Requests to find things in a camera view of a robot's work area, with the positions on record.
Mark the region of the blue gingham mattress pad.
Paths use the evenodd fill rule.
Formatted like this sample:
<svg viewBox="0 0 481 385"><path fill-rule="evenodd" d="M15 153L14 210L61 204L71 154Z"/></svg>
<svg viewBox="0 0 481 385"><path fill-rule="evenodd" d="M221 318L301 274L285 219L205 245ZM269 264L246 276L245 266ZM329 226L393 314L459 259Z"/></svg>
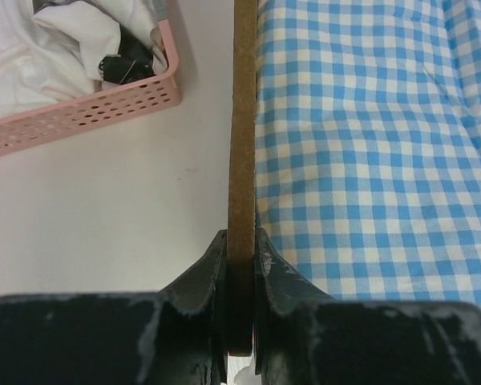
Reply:
<svg viewBox="0 0 481 385"><path fill-rule="evenodd" d="M257 216L339 299L481 306L481 1L262 1Z"/></svg>

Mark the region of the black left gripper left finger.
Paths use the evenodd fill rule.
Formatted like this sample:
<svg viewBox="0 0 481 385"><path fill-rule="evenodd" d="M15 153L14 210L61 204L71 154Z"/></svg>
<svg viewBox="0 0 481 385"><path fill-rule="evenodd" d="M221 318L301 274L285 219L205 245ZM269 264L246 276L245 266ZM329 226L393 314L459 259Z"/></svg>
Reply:
<svg viewBox="0 0 481 385"><path fill-rule="evenodd" d="M0 297L0 384L219 384L226 233L158 292Z"/></svg>

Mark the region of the wooden pet bed frame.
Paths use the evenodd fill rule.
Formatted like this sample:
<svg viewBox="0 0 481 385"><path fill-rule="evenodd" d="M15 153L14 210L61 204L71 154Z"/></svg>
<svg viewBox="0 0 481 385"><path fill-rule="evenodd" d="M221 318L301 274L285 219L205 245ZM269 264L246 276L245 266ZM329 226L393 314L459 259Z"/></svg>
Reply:
<svg viewBox="0 0 481 385"><path fill-rule="evenodd" d="M234 2L226 277L233 356L248 356L253 346L257 7L257 1Z"/></svg>

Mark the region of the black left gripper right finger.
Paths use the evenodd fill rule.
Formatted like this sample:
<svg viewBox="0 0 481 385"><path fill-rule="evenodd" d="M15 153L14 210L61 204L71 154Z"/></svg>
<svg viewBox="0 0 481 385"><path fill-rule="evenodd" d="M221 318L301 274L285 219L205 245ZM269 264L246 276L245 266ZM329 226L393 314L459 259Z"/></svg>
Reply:
<svg viewBox="0 0 481 385"><path fill-rule="evenodd" d="M256 372L264 384L481 384L481 309L466 302L337 300L258 229Z"/></svg>

